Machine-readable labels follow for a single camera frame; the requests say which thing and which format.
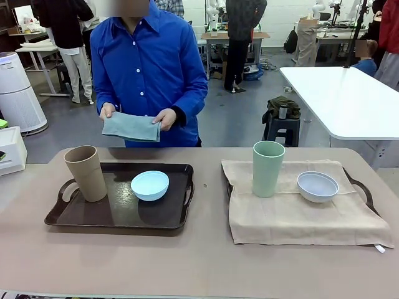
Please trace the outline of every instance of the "tray handle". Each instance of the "tray handle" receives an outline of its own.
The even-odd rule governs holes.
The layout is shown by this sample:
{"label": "tray handle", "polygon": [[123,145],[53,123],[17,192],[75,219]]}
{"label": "tray handle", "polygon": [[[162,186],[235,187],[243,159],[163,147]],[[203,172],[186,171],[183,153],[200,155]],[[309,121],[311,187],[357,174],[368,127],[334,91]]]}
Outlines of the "tray handle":
{"label": "tray handle", "polygon": [[346,171],[346,169],[344,168],[344,172],[348,177],[349,182],[352,185],[356,185],[358,186],[361,190],[363,190],[363,192],[366,194],[366,198],[367,198],[367,202],[366,202],[366,206],[372,210],[374,213],[376,213],[377,216],[381,217],[379,215],[379,213],[377,212],[377,210],[374,208],[374,203],[373,203],[373,196],[372,193],[370,192],[370,190],[368,190],[368,188],[362,183],[357,181],[356,179],[352,178],[349,173]]}
{"label": "tray handle", "polygon": [[185,203],[183,204],[183,207],[185,209],[190,205],[193,196],[194,196],[194,182],[190,181],[187,185]]}
{"label": "tray handle", "polygon": [[[65,202],[65,201],[63,200],[65,190],[66,190],[70,185],[72,185],[73,183],[76,183],[75,179],[70,179],[69,181],[67,181],[67,182],[61,187],[60,191],[58,192],[58,202]],[[74,198],[75,195],[78,193],[78,191],[79,191],[79,189],[76,189],[76,190],[70,195],[70,199]]]}
{"label": "tray handle", "polygon": [[187,184],[187,188],[186,188],[185,201],[183,203],[183,210],[181,211],[180,227],[182,227],[186,223],[188,207],[191,204],[191,200],[193,199],[193,196],[194,196],[194,182],[190,181]]}
{"label": "tray handle", "polygon": [[[51,209],[50,213],[44,219],[44,223],[46,223],[47,225],[56,225],[57,224],[57,220],[58,220],[59,216],[62,214],[62,211],[64,211],[69,204],[69,202],[66,202],[63,200],[65,190],[73,183],[76,183],[76,181],[74,179],[70,179],[61,187],[60,191],[58,192],[57,203],[55,204],[55,206]],[[76,189],[70,195],[70,201],[73,200],[73,198],[77,195],[78,192],[79,192],[79,188]]]}

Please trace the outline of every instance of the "shirt collar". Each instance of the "shirt collar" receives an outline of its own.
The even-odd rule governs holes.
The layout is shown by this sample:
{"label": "shirt collar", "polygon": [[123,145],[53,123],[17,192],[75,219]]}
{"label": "shirt collar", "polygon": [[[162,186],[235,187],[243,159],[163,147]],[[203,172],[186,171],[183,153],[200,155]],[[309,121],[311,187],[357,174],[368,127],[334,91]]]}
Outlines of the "shirt collar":
{"label": "shirt collar", "polygon": [[[156,6],[154,0],[150,0],[150,7],[148,10],[148,16],[144,17],[143,20],[156,32],[159,33],[160,28],[160,10]],[[112,18],[112,35],[115,37],[115,29],[123,29],[126,30],[125,26],[123,25],[121,19],[119,17]]]}

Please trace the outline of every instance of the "beige towel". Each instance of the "beige towel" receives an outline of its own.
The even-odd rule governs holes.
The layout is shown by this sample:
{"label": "beige towel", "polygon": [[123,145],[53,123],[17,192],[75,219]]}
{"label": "beige towel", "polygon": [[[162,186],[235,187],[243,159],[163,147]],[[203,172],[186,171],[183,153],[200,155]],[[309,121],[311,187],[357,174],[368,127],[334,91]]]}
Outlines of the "beige towel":
{"label": "beige towel", "polygon": [[[394,248],[389,225],[366,206],[339,162],[284,162],[276,194],[268,199],[252,193],[252,162],[222,161],[222,166],[233,185],[229,222],[235,244]],[[316,204],[299,194],[297,177],[304,171],[319,171],[338,182],[333,201]]]}

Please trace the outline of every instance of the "light blue bowl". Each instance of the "light blue bowl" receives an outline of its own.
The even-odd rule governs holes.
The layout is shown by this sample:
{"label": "light blue bowl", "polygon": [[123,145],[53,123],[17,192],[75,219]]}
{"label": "light blue bowl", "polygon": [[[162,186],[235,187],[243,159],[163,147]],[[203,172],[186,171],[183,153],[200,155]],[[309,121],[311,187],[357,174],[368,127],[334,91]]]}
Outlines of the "light blue bowl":
{"label": "light blue bowl", "polygon": [[133,179],[131,187],[142,201],[157,201],[167,192],[169,177],[160,171],[146,171]]}
{"label": "light blue bowl", "polygon": [[316,203],[331,201],[339,191],[339,185],[335,179],[317,171],[301,173],[298,176],[297,185],[304,198]]}

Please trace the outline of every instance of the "green cup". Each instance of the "green cup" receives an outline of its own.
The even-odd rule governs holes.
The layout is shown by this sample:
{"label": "green cup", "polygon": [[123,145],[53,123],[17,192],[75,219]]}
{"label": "green cup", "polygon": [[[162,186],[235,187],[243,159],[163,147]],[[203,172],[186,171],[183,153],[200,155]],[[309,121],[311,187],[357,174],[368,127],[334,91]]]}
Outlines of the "green cup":
{"label": "green cup", "polygon": [[256,196],[273,196],[285,153],[286,149],[274,141],[260,141],[254,145],[252,190]]}

